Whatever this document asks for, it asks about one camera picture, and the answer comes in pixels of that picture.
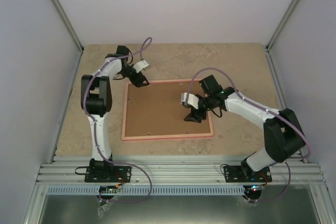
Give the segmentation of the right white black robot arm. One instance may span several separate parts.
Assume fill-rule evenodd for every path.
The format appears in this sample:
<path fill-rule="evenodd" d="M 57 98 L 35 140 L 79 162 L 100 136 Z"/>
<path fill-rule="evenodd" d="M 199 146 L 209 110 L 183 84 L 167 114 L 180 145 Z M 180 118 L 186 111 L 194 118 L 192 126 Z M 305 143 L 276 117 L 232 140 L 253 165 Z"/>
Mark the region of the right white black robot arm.
<path fill-rule="evenodd" d="M 240 173 L 244 180 L 254 181 L 263 169 L 286 161 L 305 147 L 305 135 L 293 110 L 263 106 L 246 98 L 234 87 L 223 88 L 213 75 L 202 79 L 199 84 L 204 96 L 190 92 L 181 95 L 181 104 L 191 110 L 184 119 L 186 122 L 201 123 L 209 111 L 219 109 L 218 118 L 223 112 L 234 113 L 263 131 L 263 148 L 241 162 Z"/>

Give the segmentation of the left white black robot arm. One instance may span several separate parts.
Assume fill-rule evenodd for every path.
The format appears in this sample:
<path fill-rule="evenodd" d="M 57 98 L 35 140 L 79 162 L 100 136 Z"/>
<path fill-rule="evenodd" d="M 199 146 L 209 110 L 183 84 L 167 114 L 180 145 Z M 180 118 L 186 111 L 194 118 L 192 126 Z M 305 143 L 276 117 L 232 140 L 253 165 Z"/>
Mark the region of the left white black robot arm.
<path fill-rule="evenodd" d="M 81 77 L 81 108 L 90 123 L 93 146 L 84 173 L 85 182 L 122 182 L 118 167 L 111 163 L 113 158 L 108 136 L 108 117 L 113 104 L 111 81 L 120 74 L 137 88 L 150 84 L 141 72 L 150 65 L 145 60 L 136 64 L 128 62 L 128 58 L 132 57 L 127 46 L 119 45 L 115 53 L 105 57 L 100 69 Z"/>

